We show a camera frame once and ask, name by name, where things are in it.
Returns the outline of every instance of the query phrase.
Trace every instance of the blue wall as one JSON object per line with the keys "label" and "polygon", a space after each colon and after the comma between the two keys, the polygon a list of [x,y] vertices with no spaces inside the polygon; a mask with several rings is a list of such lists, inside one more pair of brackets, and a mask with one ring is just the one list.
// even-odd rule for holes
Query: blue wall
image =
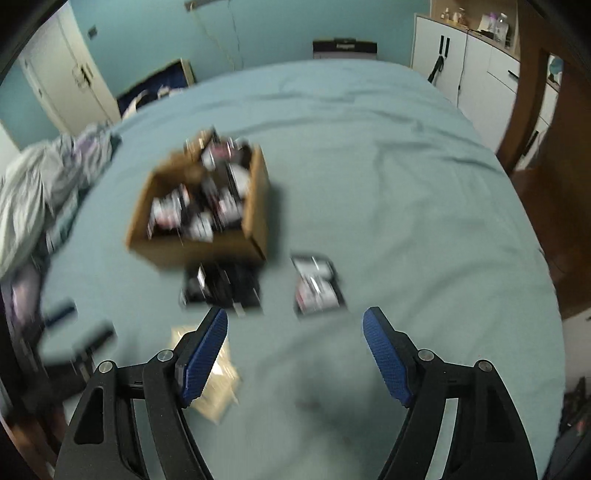
{"label": "blue wall", "polygon": [[20,65],[16,63],[0,85],[0,119],[21,150],[60,134],[47,118]]}
{"label": "blue wall", "polygon": [[[168,62],[185,58],[197,80],[232,70],[183,0],[70,0],[102,76],[118,96]],[[312,57],[315,38],[378,43],[378,57],[408,65],[414,13],[429,0],[220,0],[197,10],[236,69]],[[98,35],[89,40],[93,25]]]}

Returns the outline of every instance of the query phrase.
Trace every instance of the cardboard box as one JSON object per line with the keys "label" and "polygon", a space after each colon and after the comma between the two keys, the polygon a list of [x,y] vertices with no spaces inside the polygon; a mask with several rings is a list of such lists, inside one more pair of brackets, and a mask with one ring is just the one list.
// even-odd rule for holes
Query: cardboard box
{"label": "cardboard box", "polygon": [[251,181],[244,201],[242,230],[214,233],[213,242],[199,242],[177,236],[148,239],[152,200],[169,194],[181,183],[196,186],[207,175],[207,170],[194,161],[196,158],[200,158],[200,148],[193,152],[186,149],[185,153],[172,153],[165,163],[150,174],[128,229],[125,240],[127,248],[162,269],[213,260],[264,262],[267,257],[266,200],[269,177],[265,158],[258,145],[252,146]]}

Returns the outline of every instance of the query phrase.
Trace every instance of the teal bed sheet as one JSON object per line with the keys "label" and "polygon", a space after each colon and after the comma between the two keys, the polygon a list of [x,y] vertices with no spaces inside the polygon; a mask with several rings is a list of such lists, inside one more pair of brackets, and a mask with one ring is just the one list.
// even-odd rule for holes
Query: teal bed sheet
{"label": "teal bed sheet", "polygon": [[[214,478],[377,478],[406,410],[388,395],[362,335],[362,313],[376,305],[418,348],[447,362],[494,363],[541,476],[564,389],[543,252],[470,122],[394,64],[322,60],[229,74],[114,127],[122,144],[55,256],[43,296],[46,309],[72,298],[79,318],[51,332],[44,354],[69,351],[107,319],[118,340],[97,360],[145,362],[168,346],[173,326],[203,318],[206,307],[179,306],[183,273],[155,270],[126,251],[124,237],[150,170],[211,125],[259,143],[271,180],[262,312],[230,316],[239,403],[218,426],[186,411]],[[346,310],[296,317],[291,252],[334,262]],[[429,478],[443,471],[454,408],[448,401]],[[141,402],[138,428],[151,478],[162,478]]]}

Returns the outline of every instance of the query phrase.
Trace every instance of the blue textured pad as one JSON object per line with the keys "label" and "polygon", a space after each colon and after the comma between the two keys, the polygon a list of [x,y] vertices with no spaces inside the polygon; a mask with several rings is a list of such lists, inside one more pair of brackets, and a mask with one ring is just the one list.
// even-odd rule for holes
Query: blue textured pad
{"label": "blue textured pad", "polygon": [[363,334],[390,395],[408,407],[413,394],[407,385],[407,369],[371,309],[363,314]]}
{"label": "blue textured pad", "polygon": [[228,316],[226,311],[221,309],[185,369],[184,388],[181,393],[181,399],[185,405],[189,405],[195,398],[201,396],[227,334]]}

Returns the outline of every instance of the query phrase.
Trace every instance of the crumpled gray blanket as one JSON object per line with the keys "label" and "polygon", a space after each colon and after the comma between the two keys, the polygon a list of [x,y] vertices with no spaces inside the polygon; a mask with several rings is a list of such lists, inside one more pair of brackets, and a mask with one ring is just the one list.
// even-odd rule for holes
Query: crumpled gray blanket
{"label": "crumpled gray blanket", "polygon": [[77,138],[62,135],[32,145],[9,164],[0,184],[2,281],[34,252],[42,258],[60,248],[83,196],[103,173],[112,153],[107,127],[89,125]]}

